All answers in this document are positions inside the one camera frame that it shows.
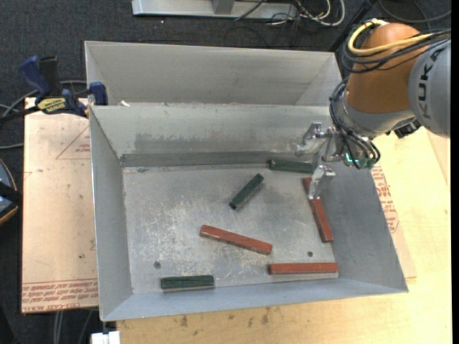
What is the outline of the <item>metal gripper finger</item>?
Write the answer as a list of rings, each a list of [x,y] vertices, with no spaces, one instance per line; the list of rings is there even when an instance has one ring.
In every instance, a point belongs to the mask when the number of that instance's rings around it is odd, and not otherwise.
[[[317,153],[326,141],[326,135],[321,130],[321,122],[312,122],[309,129],[303,135],[302,141],[296,146],[297,157]]]
[[[318,199],[322,190],[324,190],[336,176],[336,173],[330,165],[319,165],[316,167],[311,176],[309,184],[308,198]]]

